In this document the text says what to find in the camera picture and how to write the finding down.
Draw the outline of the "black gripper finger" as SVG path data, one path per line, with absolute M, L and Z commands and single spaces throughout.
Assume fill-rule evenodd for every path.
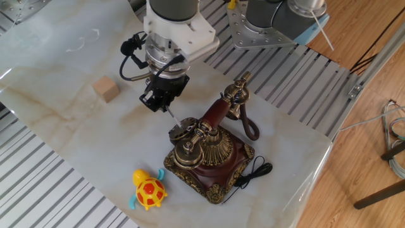
M 164 103 L 166 110 L 169 108 L 170 103 L 176 97 L 179 97 L 181 95 L 189 80 L 189 76 L 184 75 L 177 79 L 169 80 L 169 82 L 165 84 Z
M 149 108 L 153 112 L 166 112 L 164 95 L 165 93 L 162 90 L 152 89 L 142 94 L 139 99 L 147 108 Z

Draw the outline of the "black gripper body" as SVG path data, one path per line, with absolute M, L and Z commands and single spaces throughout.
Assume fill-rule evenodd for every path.
M 145 95 L 154 91 L 163 91 L 169 92 L 169 94 L 173 96 L 179 96 L 183 92 L 186 85 L 187 75 L 183 75 L 175 79 L 166 79 L 151 75 L 145 89 Z

